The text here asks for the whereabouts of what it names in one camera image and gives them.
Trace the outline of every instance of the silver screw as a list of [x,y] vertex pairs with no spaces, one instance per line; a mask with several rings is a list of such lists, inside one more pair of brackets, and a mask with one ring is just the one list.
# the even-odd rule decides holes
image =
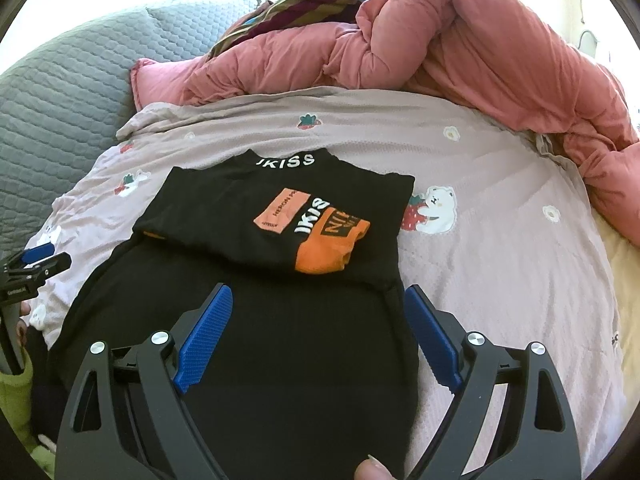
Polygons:
[[543,353],[545,353],[546,348],[542,343],[535,342],[531,344],[531,351],[534,354],[542,355]]
[[156,332],[151,336],[151,342],[154,345],[163,345],[169,341],[169,335],[167,332]]
[[91,348],[89,348],[89,350],[91,350],[92,354],[99,354],[104,350],[104,343],[102,341],[96,341],[91,345]]
[[466,336],[466,340],[475,346],[482,346],[484,344],[484,336],[478,332],[472,332]]

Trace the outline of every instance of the multicolored striped fabric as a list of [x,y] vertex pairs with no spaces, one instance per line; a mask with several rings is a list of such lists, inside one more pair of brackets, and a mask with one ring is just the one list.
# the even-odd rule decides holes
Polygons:
[[272,30],[319,22],[354,23],[356,12],[364,1],[366,0],[267,1],[234,23],[213,46],[209,59],[219,56],[238,43]]

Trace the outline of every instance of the yellow sheet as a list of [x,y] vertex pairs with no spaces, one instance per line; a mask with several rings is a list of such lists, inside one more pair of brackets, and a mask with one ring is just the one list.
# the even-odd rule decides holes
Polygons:
[[627,400],[626,420],[640,400],[640,249],[593,211],[598,231],[613,269],[620,313],[620,349]]

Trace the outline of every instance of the blue rubber pad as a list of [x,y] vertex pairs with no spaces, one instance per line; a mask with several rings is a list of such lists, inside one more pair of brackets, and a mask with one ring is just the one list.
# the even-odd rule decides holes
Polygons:
[[231,289],[222,286],[182,345],[174,377],[174,384],[182,394],[187,392],[189,386],[200,382],[231,317],[233,302]]
[[56,248],[52,243],[42,244],[34,247],[33,249],[24,251],[21,261],[25,265],[34,264],[35,262],[39,262],[40,260],[53,256],[54,252],[56,252]]
[[458,369],[458,352],[434,313],[412,286],[404,293],[404,315],[438,383],[447,386],[452,394],[458,392],[463,384]]

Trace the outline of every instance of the gray quilted cover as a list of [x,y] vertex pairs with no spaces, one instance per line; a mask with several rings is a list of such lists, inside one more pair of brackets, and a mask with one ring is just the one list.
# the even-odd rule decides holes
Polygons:
[[129,70],[206,53],[256,0],[172,1],[87,22],[0,75],[0,258],[24,246],[134,113]]

